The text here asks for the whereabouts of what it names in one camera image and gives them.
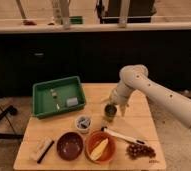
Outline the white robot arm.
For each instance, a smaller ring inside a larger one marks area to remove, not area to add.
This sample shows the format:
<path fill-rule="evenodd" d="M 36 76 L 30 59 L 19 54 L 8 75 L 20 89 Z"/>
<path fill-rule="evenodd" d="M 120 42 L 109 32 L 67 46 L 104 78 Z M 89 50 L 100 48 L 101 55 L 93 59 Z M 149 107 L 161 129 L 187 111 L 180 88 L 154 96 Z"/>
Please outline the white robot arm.
<path fill-rule="evenodd" d="M 125 114 L 129 98 L 135 90 L 166 108 L 191 131 L 191 99 L 163 87 L 148 78 L 144 65 L 128 65 L 119 72 L 120 81 L 111 91 L 108 101 L 121 107 Z"/>

